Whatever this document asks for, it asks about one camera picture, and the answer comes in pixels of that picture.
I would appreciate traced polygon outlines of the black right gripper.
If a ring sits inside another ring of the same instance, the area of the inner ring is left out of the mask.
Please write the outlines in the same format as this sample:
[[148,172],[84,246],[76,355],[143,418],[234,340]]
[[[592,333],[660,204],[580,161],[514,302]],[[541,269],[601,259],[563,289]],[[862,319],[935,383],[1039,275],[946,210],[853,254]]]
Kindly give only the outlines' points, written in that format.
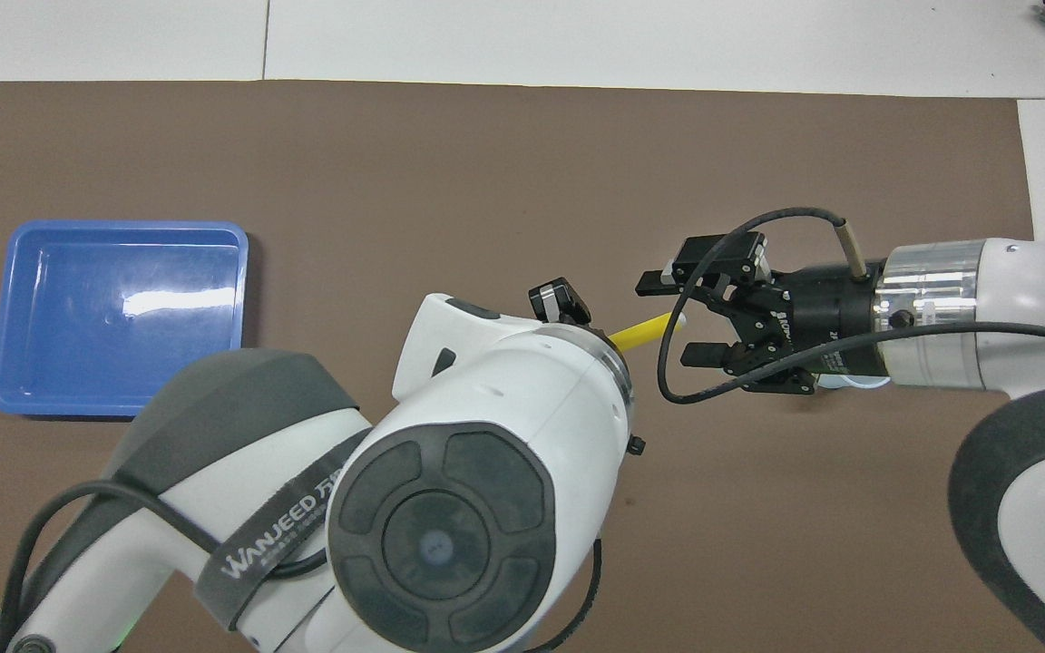
[[[775,286],[766,260],[767,237],[747,232],[689,237],[676,256],[659,271],[642,273],[636,282],[638,297],[680,295],[686,282],[700,269],[691,298],[717,314],[764,314],[775,308]],[[776,273],[775,282],[788,293],[789,335],[796,351],[868,334],[874,331],[874,293],[882,277],[883,260],[868,260],[867,277],[855,280],[846,264],[806,266]],[[680,363],[686,367],[721,369],[729,377],[750,375],[754,369],[795,354],[779,340],[763,344],[688,343]],[[813,395],[813,375],[887,377],[886,365],[876,346],[859,346],[821,356],[802,366],[781,369],[751,382],[729,380],[727,384],[750,393]]]

